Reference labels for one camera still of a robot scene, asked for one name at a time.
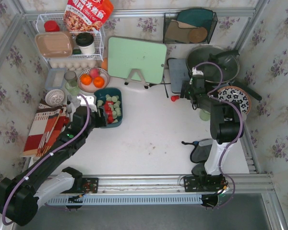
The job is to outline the red capsule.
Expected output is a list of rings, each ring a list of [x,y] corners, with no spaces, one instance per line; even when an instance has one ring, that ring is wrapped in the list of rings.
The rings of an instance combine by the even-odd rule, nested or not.
[[[171,96],[171,101],[172,101],[172,102],[175,102],[175,101],[178,100],[179,98],[180,98],[179,95],[173,95],[173,96]]]

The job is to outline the teal storage basket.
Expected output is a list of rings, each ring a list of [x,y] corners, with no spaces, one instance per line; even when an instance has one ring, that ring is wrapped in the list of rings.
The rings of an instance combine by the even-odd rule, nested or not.
[[[102,108],[104,110],[107,126],[104,128],[114,128],[118,127],[122,123],[123,118],[123,108],[122,108],[122,94],[118,88],[104,88],[97,90],[94,93],[96,97],[97,108]],[[121,108],[122,115],[117,117],[115,108]]]

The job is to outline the clear glass cup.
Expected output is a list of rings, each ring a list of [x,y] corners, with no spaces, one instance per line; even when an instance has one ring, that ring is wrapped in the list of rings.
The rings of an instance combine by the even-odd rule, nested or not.
[[[73,106],[75,108],[81,105],[81,100],[78,99],[76,96],[71,96],[70,94],[67,96],[67,104]]]

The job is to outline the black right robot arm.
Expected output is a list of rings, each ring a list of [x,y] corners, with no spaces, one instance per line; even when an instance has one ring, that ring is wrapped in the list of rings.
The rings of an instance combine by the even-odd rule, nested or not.
[[[196,75],[182,82],[181,98],[190,100],[193,110],[210,114],[210,139],[194,141],[190,160],[195,163],[192,176],[184,178],[185,191],[216,192],[227,181],[222,171],[230,147],[243,135],[243,121],[238,103],[218,99],[205,88],[204,76]]]

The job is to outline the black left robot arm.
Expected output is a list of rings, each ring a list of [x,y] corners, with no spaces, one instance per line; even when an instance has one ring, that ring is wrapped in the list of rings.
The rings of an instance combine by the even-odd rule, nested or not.
[[[69,126],[59,134],[50,150],[31,167],[13,179],[0,182],[0,213],[2,223],[28,224],[37,211],[51,198],[74,186],[81,174],[67,167],[53,179],[48,177],[84,144],[94,128],[104,127],[107,115],[103,108],[93,112],[80,106],[73,113]]]

